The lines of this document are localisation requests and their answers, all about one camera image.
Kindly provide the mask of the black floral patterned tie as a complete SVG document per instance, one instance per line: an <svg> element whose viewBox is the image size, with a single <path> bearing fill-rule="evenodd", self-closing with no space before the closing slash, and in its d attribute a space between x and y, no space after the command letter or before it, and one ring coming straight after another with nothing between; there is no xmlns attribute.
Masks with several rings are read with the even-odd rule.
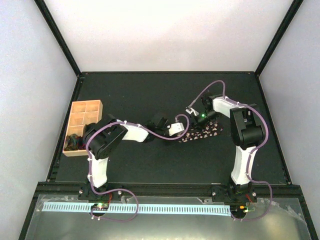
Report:
<svg viewBox="0 0 320 240"><path fill-rule="evenodd" d="M186 134L184 134L177 141L179 143L186 143L210 137L218 136L222 133L224 127L218 122L211 121L203 128L189 128Z"/></svg>

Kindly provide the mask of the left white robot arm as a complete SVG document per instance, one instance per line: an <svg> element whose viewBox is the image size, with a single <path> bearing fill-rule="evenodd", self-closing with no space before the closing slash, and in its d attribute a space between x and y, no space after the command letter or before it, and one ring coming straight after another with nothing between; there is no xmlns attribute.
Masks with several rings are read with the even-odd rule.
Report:
<svg viewBox="0 0 320 240"><path fill-rule="evenodd" d="M92 184L89 193L97 200L103 199L108 192L104 185L107 182L107 165L112 152L121 141L135 141L147 143L154 137L163 140L177 140L181 138L189 127L176 120L168 124L165 117L158 122L148 121L147 124L121 121L112 114L107 114L97 123L85 126L83 142L88 152L90 168L88 181Z"/></svg>

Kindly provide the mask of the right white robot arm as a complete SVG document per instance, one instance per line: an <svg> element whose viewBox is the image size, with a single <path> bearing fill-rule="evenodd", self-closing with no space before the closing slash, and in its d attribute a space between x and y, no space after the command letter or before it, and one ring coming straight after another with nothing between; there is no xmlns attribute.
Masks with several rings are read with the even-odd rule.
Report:
<svg viewBox="0 0 320 240"><path fill-rule="evenodd" d="M235 160L227 195L230 200L238 202L250 191L255 155L268 141L269 130L266 121L255 104L247 105L227 96L202 98L204 112L197 112L193 108L194 103L193 101L186 111L194 116L197 127L203 127L218 114L230 120L231 138L235 144Z"/></svg>

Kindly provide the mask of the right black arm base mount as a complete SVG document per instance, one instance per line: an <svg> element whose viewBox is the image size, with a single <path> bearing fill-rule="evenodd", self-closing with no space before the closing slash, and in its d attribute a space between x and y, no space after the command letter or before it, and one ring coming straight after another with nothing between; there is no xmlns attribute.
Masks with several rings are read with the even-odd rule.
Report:
<svg viewBox="0 0 320 240"><path fill-rule="evenodd" d="M224 203L256 203L257 197L253 196L254 190L252 185L232 185L232 184L217 184L212 185L211 197L216 202Z"/></svg>

